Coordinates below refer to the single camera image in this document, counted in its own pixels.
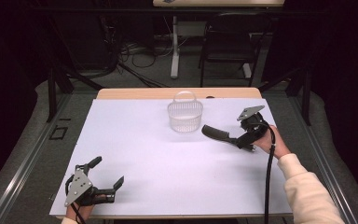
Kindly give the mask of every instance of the wooden table edge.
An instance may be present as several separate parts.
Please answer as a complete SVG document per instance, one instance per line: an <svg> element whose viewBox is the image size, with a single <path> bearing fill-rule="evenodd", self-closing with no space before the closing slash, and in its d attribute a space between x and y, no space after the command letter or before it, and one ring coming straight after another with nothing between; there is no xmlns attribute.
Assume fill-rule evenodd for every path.
<svg viewBox="0 0 358 224"><path fill-rule="evenodd" d="M125 88L102 89L97 100L109 99L173 99L180 91L192 91L198 99L204 98L255 98L261 99L258 88Z"/></svg>

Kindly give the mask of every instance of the human hand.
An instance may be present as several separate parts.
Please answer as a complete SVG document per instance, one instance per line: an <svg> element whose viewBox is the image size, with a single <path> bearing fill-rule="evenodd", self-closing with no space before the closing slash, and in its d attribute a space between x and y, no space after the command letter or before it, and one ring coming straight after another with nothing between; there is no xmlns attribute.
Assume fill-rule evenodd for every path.
<svg viewBox="0 0 358 224"><path fill-rule="evenodd" d="M94 204L90 206L79 207L77 203L74 203L74 206L85 221L89 219L92 209L94 208ZM66 208L66 217L72 219L73 221L80 222L80 218L77 216L72 206L68 206Z"/></svg>
<svg viewBox="0 0 358 224"><path fill-rule="evenodd" d="M278 132L278 129L273 126L269 125L269 127L272 129L272 131L275 134L275 152L274 156L275 158L279 159L280 157L290 154L289 148L286 146L286 144L283 142L283 139L281 137L281 134ZM271 133L268 129L263 137L258 139L257 141L254 141L253 144L257 147L261 147L265 152L269 154L269 150L271 149Z"/></svg>

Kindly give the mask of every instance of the table leg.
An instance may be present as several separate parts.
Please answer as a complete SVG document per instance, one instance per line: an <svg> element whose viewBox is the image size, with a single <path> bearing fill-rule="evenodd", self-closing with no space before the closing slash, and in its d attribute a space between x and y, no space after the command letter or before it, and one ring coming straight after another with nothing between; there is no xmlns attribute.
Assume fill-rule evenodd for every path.
<svg viewBox="0 0 358 224"><path fill-rule="evenodd" d="M177 18L173 17L173 56L172 56L172 68L171 68L171 78L178 78L179 70L179 48L178 48L178 26Z"/></svg>

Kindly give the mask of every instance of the handle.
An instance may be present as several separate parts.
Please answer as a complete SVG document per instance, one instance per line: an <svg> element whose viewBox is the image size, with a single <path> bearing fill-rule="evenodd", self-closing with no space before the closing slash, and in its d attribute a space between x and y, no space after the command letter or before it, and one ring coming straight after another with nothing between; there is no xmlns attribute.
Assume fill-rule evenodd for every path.
<svg viewBox="0 0 358 224"><path fill-rule="evenodd" d="M180 96L180 95L184 95L184 94L191 94L193 95L193 99L191 101L196 101L197 100L197 97L196 97L196 94L194 94L194 92L192 91L179 91L178 93L175 94L175 96L173 97L173 100L175 102L177 102L177 97Z"/></svg>

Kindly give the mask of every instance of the human arm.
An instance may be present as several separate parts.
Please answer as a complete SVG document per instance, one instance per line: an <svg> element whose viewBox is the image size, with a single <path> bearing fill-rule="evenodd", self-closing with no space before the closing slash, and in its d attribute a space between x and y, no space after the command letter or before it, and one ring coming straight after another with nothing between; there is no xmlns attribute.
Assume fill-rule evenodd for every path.
<svg viewBox="0 0 358 224"><path fill-rule="evenodd" d="M292 208L295 223L344 223L327 189L318 177L308 172L297 156L283 142L277 128L271 126L275 134L274 156L278 159L286 182L287 201ZM269 153L271 148L270 130L254 144Z"/></svg>

